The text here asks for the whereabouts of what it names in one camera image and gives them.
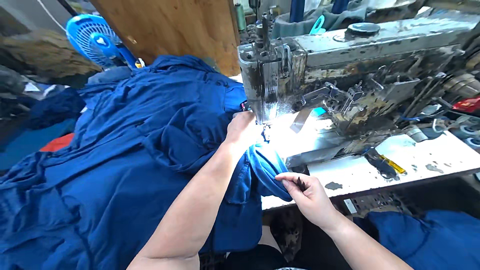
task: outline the blue fabric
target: blue fabric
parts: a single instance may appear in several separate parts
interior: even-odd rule
[[[5,145],[0,152],[0,170],[8,170],[25,156],[39,151],[53,139],[71,133],[75,128],[75,120],[67,119],[53,126],[29,130],[21,129],[18,134]]]
[[[415,270],[480,269],[480,220],[465,213],[428,211],[423,219],[370,212],[380,243]]]
[[[85,102],[73,88],[67,88],[51,97],[40,100],[30,109],[26,127],[42,129],[65,121],[77,119]]]
[[[71,144],[0,178],[0,269],[125,269],[225,139],[243,85],[192,56],[160,56],[120,82],[79,91]],[[238,162],[202,251],[254,247],[260,196],[291,200],[265,144]]]

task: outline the red object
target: red object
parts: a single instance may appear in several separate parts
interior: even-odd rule
[[[60,138],[56,138],[56,139],[52,140],[51,142],[49,142],[44,147],[42,147],[40,149],[40,151],[42,151],[42,152],[55,152],[57,150],[60,150],[60,149],[64,148],[65,146],[68,146],[70,144],[74,135],[75,135],[75,133],[70,133],[70,134],[62,136]]]
[[[480,110],[480,97],[461,100],[453,105],[453,109],[467,113],[474,113],[475,111]]]

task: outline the orange fabric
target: orange fabric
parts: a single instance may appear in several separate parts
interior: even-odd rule
[[[60,149],[64,148],[65,146],[68,146],[70,144],[74,135],[75,135],[75,133],[70,133],[70,134],[62,136],[60,138],[56,138],[56,139],[52,140],[51,142],[49,142],[44,147],[42,147],[40,149],[40,151],[42,151],[42,152],[55,152],[57,150],[60,150]]]

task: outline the human arm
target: human arm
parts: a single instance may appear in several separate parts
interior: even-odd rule
[[[304,192],[292,182],[299,177],[307,187]],[[276,179],[282,181],[302,214],[332,238],[353,270],[412,270],[407,263],[338,212],[316,177],[286,172],[277,175]]]
[[[212,230],[233,171],[260,132],[252,112],[234,117],[225,141],[173,201],[128,269],[199,269],[198,251]]]

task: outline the white cord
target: white cord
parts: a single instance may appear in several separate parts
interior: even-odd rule
[[[55,18],[53,17],[53,15],[50,13],[50,11],[48,11],[48,9],[45,7],[45,5],[43,4],[43,2],[41,0],[36,0],[41,6],[42,8],[45,10],[45,12],[50,16],[50,18],[61,28],[63,29],[65,32],[67,32],[67,30],[65,30],[65,28],[57,21],[55,20]]]
[[[433,129],[433,131],[435,131],[436,133],[442,133],[442,132],[444,132],[444,131],[446,130],[446,129],[444,129],[444,130],[437,130],[437,118],[435,118],[435,119],[433,120],[432,129]]]

